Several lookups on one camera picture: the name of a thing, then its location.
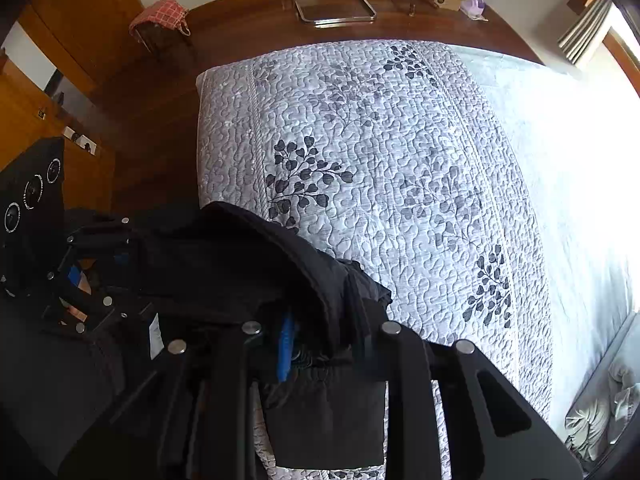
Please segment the black quilted pants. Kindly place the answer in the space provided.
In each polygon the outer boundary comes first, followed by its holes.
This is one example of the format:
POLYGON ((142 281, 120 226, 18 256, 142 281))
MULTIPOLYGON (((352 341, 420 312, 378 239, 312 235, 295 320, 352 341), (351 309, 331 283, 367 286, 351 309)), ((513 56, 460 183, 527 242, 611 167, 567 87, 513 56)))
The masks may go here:
POLYGON ((184 326, 209 342, 218 327, 262 328, 252 364, 278 466, 383 463, 385 386, 373 346, 388 288, 359 262, 224 202, 166 210, 150 237, 166 333, 184 326))

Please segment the grey folded comforter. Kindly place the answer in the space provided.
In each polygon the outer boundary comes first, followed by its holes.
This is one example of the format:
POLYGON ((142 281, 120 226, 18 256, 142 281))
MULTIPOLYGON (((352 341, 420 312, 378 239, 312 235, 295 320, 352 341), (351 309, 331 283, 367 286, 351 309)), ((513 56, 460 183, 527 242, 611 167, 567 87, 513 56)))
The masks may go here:
POLYGON ((622 435, 639 407, 639 315, 631 312, 565 417, 565 445, 586 467, 622 435))

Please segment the wooden cabinet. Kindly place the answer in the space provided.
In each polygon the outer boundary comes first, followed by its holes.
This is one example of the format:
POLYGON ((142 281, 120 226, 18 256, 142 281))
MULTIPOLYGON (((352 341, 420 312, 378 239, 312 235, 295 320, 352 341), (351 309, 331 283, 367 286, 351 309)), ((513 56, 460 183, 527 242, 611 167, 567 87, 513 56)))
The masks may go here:
POLYGON ((140 0, 17 0, 1 7, 1 163, 29 145, 58 136, 64 143, 67 207, 108 209, 115 155, 99 127, 67 104, 96 97, 143 50, 128 32, 140 0))

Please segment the red checkered stool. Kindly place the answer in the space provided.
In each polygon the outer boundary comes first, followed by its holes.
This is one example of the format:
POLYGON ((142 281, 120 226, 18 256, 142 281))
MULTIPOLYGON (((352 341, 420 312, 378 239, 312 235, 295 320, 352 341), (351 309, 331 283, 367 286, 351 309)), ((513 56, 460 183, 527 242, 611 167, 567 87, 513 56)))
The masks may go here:
POLYGON ((189 10, 177 0, 157 0, 131 21, 128 30, 149 53, 157 51, 157 45, 149 37, 149 31, 157 27, 176 32, 186 44, 190 44, 192 32, 186 20, 188 14, 189 10))

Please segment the light blue bed sheet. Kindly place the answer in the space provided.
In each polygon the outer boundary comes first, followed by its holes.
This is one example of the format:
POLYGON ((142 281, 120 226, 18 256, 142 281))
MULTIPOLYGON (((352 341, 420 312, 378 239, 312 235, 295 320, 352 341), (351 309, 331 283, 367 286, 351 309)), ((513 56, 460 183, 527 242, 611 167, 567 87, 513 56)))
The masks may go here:
POLYGON ((509 139, 544 246, 555 430, 639 304, 639 99, 578 72, 454 52, 509 139))

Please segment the purple quilted floral bedspread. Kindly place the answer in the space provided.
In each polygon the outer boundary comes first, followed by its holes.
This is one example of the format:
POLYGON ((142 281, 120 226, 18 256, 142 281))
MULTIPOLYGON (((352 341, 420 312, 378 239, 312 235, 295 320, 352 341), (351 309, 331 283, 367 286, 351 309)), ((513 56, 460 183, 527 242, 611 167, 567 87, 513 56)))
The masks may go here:
POLYGON ((541 415, 551 313, 506 131, 533 62, 416 40, 307 44, 198 75, 198 195, 359 262, 423 338, 468 338, 541 415))

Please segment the grey striped curtain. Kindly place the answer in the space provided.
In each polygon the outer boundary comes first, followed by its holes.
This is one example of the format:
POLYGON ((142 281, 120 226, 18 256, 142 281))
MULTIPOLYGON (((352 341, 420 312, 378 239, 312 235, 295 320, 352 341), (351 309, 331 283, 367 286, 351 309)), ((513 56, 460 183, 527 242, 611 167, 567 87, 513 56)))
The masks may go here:
POLYGON ((592 0, 558 40, 558 46, 570 64, 578 66, 593 55, 610 29, 612 6, 612 0, 592 0))

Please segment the wooden framed left window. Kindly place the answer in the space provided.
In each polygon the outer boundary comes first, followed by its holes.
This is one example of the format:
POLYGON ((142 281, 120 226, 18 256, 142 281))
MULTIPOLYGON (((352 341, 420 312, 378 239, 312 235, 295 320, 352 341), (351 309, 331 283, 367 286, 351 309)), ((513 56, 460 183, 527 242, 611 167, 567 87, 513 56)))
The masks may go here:
POLYGON ((640 96, 639 61, 626 46, 622 37, 614 29, 610 28, 604 36, 603 44, 618 66, 620 66, 634 91, 640 96))

